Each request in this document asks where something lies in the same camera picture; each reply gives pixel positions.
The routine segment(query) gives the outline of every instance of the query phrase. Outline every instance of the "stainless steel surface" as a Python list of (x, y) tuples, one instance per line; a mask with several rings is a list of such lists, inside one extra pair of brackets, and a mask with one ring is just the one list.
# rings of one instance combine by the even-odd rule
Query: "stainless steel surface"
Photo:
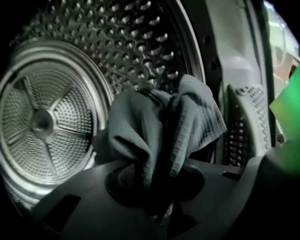
[(179, 0), (49, 0), (11, 41), (0, 82), (1, 165), (29, 205), (93, 166), (91, 138), (124, 90), (205, 82)]

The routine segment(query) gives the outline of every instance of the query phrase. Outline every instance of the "towel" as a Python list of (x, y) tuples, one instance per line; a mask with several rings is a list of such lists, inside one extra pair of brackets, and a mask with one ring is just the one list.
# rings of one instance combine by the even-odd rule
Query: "towel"
[(117, 95), (108, 127), (93, 145), (98, 161), (108, 155), (129, 162), (107, 177), (110, 194), (124, 205), (144, 205), (150, 215), (163, 218), (172, 212), (176, 194), (171, 189), (184, 160), (225, 131), (209, 87), (184, 75), (175, 95), (159, 90)]

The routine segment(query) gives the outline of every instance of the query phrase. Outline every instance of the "green object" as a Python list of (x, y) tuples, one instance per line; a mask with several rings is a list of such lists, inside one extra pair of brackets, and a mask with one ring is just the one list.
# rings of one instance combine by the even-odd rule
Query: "green object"
[(300, 139), (300, 67), (290, 78), (288, 86), (270, 104), (286, 140)]

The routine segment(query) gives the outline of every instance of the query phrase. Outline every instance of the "gray cloth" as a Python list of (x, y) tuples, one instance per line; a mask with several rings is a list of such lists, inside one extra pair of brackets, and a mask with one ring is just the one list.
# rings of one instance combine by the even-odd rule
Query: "gray cloth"
[(160, 182), (177, 176), (192, 152), (225, 131), (209, 87), (184, 75), (173, 96), (159, 90), (126, 91), (116, 96), (109, 112), (108, 130), (99, 133), (94, 147), (97, 158), (101, 158), (101, 146), (106, 141), (113, 159), (126, 158), (139, 166), (140, 172), (135, 174), (140, 187), (147, 191), (154, 178)]

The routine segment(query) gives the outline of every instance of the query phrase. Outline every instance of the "perforated metal drum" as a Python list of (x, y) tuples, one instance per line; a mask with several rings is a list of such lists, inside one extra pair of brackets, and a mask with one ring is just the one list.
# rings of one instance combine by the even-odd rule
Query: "perforated metal drum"
[(115, 94), (172, 93), (185, 73), (204, 81), (175, 0), (49, 1), (10, 47), (0, 82), (1, 165), (13, 196), (29, 205), (93, 166), (91, 140)]

